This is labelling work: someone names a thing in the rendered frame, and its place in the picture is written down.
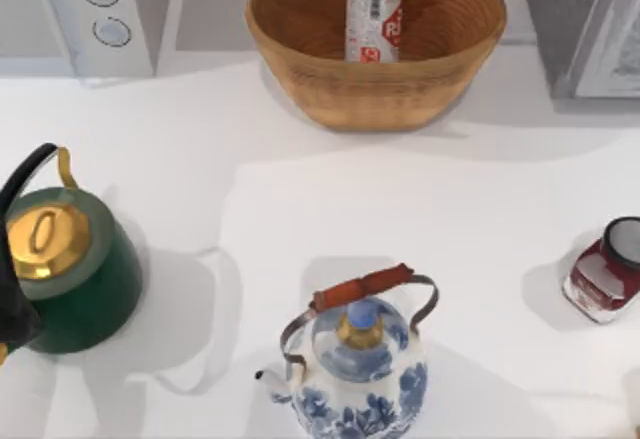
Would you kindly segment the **green and gold kettle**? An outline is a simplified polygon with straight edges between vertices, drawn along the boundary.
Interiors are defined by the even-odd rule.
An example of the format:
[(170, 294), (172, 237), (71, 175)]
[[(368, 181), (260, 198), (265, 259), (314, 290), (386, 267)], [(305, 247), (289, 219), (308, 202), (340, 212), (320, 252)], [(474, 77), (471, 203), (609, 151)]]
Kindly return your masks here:
[[(42, 323), (20, 348), (78, 353), (131, 317), (143, 289), (135, 247), (109, 207), (79, 187), (67, 148), (44, 143), (19, 164), (0, 187), (1, 223), (20, 287)], [(0, 343), (0, 366), (13, 352)]]

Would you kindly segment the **wooden basket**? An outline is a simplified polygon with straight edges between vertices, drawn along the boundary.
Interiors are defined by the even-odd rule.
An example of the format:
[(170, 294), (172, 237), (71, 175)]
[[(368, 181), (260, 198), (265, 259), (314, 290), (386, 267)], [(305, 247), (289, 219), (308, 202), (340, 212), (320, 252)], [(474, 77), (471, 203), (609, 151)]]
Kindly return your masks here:
[(504, 0), (402, 0), (396, 63), (349, 63), (347, 0), (248, 0), (245, 18), (293, 103), (327, 128), (420, 128), (469, 86), (501, 38)]

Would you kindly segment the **red and white jar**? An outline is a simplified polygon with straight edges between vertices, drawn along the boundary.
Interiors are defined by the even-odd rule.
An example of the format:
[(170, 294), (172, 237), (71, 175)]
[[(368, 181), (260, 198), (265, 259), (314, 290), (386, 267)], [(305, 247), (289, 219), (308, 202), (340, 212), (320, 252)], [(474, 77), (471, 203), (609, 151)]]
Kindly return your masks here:
[(574, 262), (565, 297), (597, 324), (608, 324), (640, 301), (640, 217), (609, 222)]

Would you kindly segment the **blue and white teapot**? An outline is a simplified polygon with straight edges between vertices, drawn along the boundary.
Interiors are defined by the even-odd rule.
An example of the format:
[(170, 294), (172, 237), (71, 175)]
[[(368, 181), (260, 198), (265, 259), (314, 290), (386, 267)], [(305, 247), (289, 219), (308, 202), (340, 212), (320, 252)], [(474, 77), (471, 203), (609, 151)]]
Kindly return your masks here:
[[(411, 318), (380, 297), (405, 284), (431, 289)], [(284, 372), (264, 368), (255, 378), (311, 439), (401, 439), (428, 385), (418, 325), (439, 297), (430, 277), (404, 263), (316, 291), (280, 335)]]

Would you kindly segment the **pale microwave oven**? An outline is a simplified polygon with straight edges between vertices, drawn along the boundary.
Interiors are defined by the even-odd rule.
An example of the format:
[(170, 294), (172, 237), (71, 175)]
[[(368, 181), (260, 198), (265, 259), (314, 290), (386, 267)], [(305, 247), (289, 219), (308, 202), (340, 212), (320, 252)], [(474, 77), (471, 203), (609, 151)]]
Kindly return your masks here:
[[(80, 80), (154, 76), (170, 0), (0, 0), (0, 77)], [(124, 47), (101, 44), (98, 19), (115, 17), (132, 32)]]

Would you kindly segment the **red and white can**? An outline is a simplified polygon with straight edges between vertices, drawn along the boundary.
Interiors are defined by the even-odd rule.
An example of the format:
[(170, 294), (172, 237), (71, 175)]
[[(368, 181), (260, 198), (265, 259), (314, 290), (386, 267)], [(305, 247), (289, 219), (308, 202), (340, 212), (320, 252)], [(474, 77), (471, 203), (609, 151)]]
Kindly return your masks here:
[(396, 63), (403, 0), (346, 0), (345, 54), (352, 63)]

